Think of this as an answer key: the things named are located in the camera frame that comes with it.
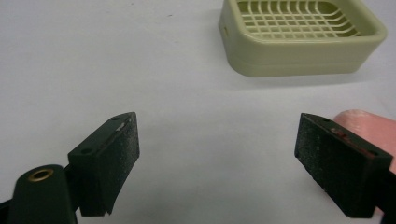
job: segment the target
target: black clamp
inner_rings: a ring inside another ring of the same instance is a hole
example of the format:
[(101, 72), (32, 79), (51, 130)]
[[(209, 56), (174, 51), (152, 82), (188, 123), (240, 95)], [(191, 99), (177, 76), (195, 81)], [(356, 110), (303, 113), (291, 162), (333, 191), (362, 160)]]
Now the black clamp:
[(392, 156), (332, 120), (302, 114), (295, 157), (348, 217), (396, 223), (396, 175)]
[(139, 158), (135, 113), (106, 121), (68, 153), (69, 164), (45, 165), (22, 175), (12, 200), (0, 203), (0, 224), (75, 224), (111, 214), (122, 185)]

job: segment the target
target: white table surface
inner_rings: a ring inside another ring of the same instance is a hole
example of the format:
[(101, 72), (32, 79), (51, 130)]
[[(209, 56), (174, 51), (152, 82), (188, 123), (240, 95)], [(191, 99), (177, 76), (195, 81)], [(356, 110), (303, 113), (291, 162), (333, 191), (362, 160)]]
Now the white table surface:
[(349, 219), (293, 156), (300, 113), (396, 119), (394, 0), (364, 0), (388, 39), (348, 75), (251, 78), (227, 63), (222, 0), (0, 2), (0, 202), (24, 172), (135, 111), (141, 158), (111, 224)]

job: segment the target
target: beige plastic tray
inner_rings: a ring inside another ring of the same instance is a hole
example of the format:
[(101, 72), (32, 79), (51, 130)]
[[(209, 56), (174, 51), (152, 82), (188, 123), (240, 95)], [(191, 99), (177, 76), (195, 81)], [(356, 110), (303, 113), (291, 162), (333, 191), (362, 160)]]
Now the beige plastic tray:
[(352, 73), (387, 36), (361, 0), (225, 0), (219, 28), (249, 77)]

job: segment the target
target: brass insert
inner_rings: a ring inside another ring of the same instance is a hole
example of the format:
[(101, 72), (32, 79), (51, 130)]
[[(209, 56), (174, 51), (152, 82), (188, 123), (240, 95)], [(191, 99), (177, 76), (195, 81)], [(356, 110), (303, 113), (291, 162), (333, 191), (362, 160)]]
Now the brass insert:
[(30, 182), (39, 182), (39, 181), (47, 179), (48, 177), (50, 177), (52, 175), (53, 175), (52, 169), (41, 169), (41, 170), (38, 170), (38, 171), (32, 173), (31, 175), (29, 175), (28, 180)]

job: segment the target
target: grid pattern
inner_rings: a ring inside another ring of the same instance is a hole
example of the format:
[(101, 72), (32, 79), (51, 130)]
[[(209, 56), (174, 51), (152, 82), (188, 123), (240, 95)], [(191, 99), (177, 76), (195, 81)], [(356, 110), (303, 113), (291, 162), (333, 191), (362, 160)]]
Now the grid pattern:
[(360, 36), (340, 8), (318, 0), (247, 0), (238, 3), (255, 36), (272, 39)]

